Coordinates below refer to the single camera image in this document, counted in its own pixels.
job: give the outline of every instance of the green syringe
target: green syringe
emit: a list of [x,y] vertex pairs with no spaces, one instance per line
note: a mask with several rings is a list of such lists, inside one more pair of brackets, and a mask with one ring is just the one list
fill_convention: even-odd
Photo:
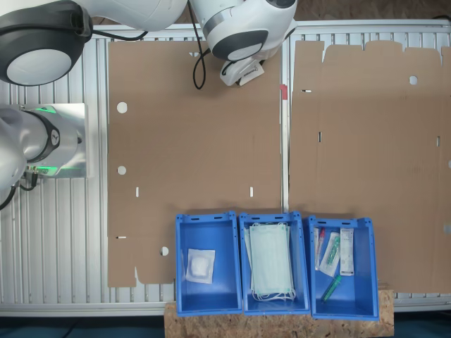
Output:
[[332,248],[330,249],[329,257],[327,257],[327,264],[330,265],[333,263],[335,256],[340,248],[340,236],[337,236],[333,241]]
[[335,289],[337,288],[337,286],[340,283],[341,283],[341,276],[338,275],[336,278],[334,278],[332,283],[329,285],[329,287],[327,288],[326,292],[324,292],[324,295],[321,298],[321,300],[323,302],[326,302],[330,298],[330,296],[332,296],[333,292],[335,291]]

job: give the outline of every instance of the face mask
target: face mask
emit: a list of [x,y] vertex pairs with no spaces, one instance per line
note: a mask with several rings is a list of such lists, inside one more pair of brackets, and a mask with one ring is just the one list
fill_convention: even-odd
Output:
[[258,301],[294,299],[289,252],[289,227],[285,223],[249,227],[253,295]]

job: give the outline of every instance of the table surface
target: table surface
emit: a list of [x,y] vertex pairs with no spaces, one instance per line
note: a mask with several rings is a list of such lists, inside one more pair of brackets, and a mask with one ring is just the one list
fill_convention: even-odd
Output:
[[315,320],[310,315],[204,315],[178,317],[175,303],[166,304],[166,338],[236,337],[391,337],[395,333],[393,290],[379,283],[378,322]]

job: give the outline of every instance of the cardboard hole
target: cardboard hole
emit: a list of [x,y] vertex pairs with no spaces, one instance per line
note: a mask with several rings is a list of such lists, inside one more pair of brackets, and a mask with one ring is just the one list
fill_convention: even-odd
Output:
[[127,172],[127,168],[124,167],[123,165],[121,165],[121,166],[118,168],[118,174],[119,174],[119,175],[125,175],[126,172]]
[[128,110],[128,106],[125,102],[120,102],[116,108],[118,109],[118,112],[121,114],[127,113]]
[[163,246],[160,250],[160,255],[167,256],[169,254],[169,249]]

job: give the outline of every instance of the blue plastic crate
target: blue plastic crate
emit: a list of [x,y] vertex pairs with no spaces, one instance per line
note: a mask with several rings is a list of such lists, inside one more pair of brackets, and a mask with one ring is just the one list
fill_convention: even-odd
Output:
[[[256,301],[251,291],[251,268],[245,244],[245,229],[254,223],[287,223],[290,227],[290,259],[293,284],[296,290],[294,301]],[[278,215],[240,215],[241,274],[245,315],[310,314],[307,266],[302,235],[301,214],[297,211]]]
[[[237,216],[177,215],[175,218],[177,314],[223,315],[242,312]],[[214,250],[213,284],[188,282],[188,249]]]
[[[311,315],[317,319],[379,320],[378,276],[373,223],[369,218],[358,220],[316,219],[302,220],[305,233],[305,253],[309,273]],[[314,227],[324,227],[325,237],[321,248],[322,260],[332,231],[354,228],[354,276],[342,276],[341,283],[327,302],[321,297],[333,278],[315,270]],[[335,276],[340,275],[338,264]]]

